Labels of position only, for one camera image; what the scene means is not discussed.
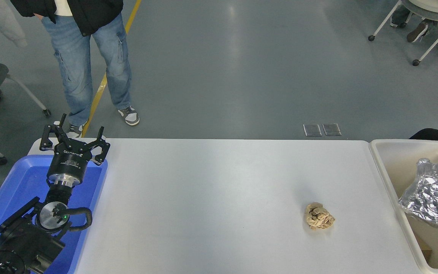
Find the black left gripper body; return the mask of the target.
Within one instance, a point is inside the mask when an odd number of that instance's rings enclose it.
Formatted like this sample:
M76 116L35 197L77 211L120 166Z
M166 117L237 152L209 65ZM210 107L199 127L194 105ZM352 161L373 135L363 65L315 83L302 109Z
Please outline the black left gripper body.
M67 175L75 180L82 180L87 163L92 158L91 146L77 139L69 139L68 144L60 142L54 148L54 157L47 173L49 180L56 180L58 176Z

